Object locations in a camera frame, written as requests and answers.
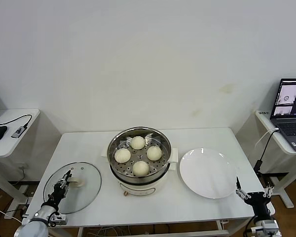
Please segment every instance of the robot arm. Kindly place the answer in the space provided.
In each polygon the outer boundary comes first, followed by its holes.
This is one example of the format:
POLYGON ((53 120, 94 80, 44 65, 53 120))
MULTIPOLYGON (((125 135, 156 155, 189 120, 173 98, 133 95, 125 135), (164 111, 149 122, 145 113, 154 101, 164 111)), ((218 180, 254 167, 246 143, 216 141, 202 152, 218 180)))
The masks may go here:
POLYGON ((14 237, 48 237, 49 226, 65 225, 67 223, 66 215, 58 212, 60 201, 66 197, 69 181, 72 176, 69 170, 58 182, 54 185, 54 191, 48 195, 48 200, 41 205, 34 217, 25 226, 20 226, 14 237))
POLYGON ((248 205, 252 206, 255 216, 253 222, 256 225, 251 228, 252 234, 257 237, 281 237, 277 221, 270 216, 267 204, 271 201, 274 187, 267 186, 264 192, 246 193, 241 189, 240 182, 237 177, 238 196, 248 205))

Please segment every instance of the white table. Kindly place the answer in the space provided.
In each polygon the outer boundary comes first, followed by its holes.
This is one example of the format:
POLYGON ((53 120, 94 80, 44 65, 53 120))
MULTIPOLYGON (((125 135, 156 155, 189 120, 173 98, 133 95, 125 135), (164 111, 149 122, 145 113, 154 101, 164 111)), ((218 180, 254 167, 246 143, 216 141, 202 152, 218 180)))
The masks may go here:
MULTIPOLYGON (((229 128, 162 130, 172 147, 179 149, 179 159, 193 148, 212 148, 228 156, 234 163, 242 188, 246 192, 263 191, 251 165, 229 128)), ((208 199, 191 191, 176 171, 168 171, 168 179, 153 195, 134 197, 123 195, 123 190, 112 174, 101 151, 118 132, 65 133, 39 183, 27 210, 29 222, 43 203, 43 189, 48 178, 62 166, 84 161, 96 166, 102 177, 102 186, 96 199, 85 209, 68 214, 66 227, 119 226, 153 223, 178 223, 238 219, 229 230, 197 232, 202 236, 231 235, 246 224, 253 210, 236 193, 222 199, 208 199), (132 213, 140 206, 142 214, 132 213)))
MULTIPOLYGON (((263 124, 267 131, 275 128, 273 123, 270 120, 270 111, 256 111, 256 117, 263 124)), ((274 141, 278 144, 283 152, 288 155, 296 156, 296 151, 290 146, 286 141, 283 135, 280 132, 275 132, 272 136, 274 141)), ((277 177, 271 177, 272 182, 274 183, 274 194, 279 195, 287 208, 293 208, 294 204, 291 201, 290 197, 285 192, 285 188, 291 184, 296 179, 296 164, 281 181, 277 177)))
MULTIPOLYGON (((7 126, 8 130, 0 140, 0 159, 4 159, 12 154, 14 149, 17 147, 21 139, 25 136, 35 119, 39 115, 38 109, 13 109, 13 110, 0 110, 0 123, 8 122, 13 119, 16 119, 22 115, 32 115, 32 119, 28 124, 28 128, 23 132, 23 134, 19 138, 12 138, 11 135, 21 126, 26 124, 26 122, 30 119, 30 116, 20 118, 14 122, 8 123, 4 126, 7 126)), ((2 175, 0 175, 0 188, 9 194, 11 197, 14 198, 13 202, 11 203, 8 211, 15 210, 18 205, 25 204, 28 198, 23 195, 27 186, 22 186, 19 190, 13 187, 9 182, 6 181, 2 175)))

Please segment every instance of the steamed bun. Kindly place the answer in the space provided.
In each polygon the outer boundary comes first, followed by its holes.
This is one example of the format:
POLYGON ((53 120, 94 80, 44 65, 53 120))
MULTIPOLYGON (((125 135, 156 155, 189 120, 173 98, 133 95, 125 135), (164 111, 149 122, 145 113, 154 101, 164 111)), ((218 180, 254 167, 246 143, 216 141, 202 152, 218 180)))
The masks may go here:
POLYGON ((158 146, 149 147, 147 150, 148 159, 155 161, 159 160, 162 156, 162 150, 158 146))
POLYGON ((144 161, 138 161, 133 165, 133 172, 136 176, 145 176, 149 173, 149 165, 144 161))
POLYGON ((145 146, 146 142, 143 137, 133 137, 130 146, 135 150, 140 150, 145 146))
POLYGON ((130 152, 126 148, 121 148, 115 152, 114 158, 118 163, 125 163, 130 159, 130 152))

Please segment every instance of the steamer basket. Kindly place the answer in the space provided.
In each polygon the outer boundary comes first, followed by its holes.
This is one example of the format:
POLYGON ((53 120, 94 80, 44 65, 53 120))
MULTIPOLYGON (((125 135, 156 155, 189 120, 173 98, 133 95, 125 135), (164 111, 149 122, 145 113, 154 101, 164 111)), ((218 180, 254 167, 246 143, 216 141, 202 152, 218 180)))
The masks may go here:
POLYGON ((111 140, 107 152, 113 174, 122 182, 131 185, 146 185, 157 181, 168 171, 170 156, 171 145, 168 138, 158 130, 148 127, 133 127, 119 133, 111 140), (136 136, 143 137, 146 142, 140 150, 134 150, 130 146, 132 138, 136 136), (147 158, 147 150, 151 146, 158 146, 162 150, 162 156, 157 161, 147 158), (121 148, 126 148, 131 153, 131 158, 126 163, 118 163, 114 158, 115 152, 121 148), (140 160, 149 165, 149 174, 136 177, 133 173, 133 165, 140 160))

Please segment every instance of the floor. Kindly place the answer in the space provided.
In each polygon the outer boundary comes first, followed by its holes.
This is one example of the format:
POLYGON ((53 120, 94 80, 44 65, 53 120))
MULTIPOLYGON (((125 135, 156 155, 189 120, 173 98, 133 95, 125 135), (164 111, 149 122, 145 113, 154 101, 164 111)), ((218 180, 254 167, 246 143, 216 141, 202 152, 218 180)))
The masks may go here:
MULTIPOLYGON (((36 186, 29 186, 26 195, 33 196, 36 186)), ((272 203, 276 209, 274 217, 277 219, 280 230, 284 237, 296 237, 296 181, 290 184, 286 188, 287 193, 291 197, 295 208, 287 209, 278 196, 272 198, 272 203)), ((12 198, 0 190, 0 210, 7 210, 8 204, 12 201, 12 198)), ((17 211, 14 217, 21 220, 21 210, 17 211)), ((15 220, 5 220, 0 215, 0 237, 12 237, 15 230, 19 227, 19 223, 15 220)), ((126 227, 115 227, 115 229, 104 228, 99 231, 99 228, 85 228, 84 237, 94 237, 97 235, 104 236, 116 236, 123 234, 124 236, 142 235, 142 234, 161 234, 161 233, 179 233, 179 232, 194 232, 215 230, 215 222, 198 222, 198 223, 180 223, 180 224, 160 224, 160 225, 141 225, 126 227)), ((66 229, 72 236, 77 236, 78 228, 66 229)), ((243 230, 240 230, 232 237, 242 237, 243 230)))

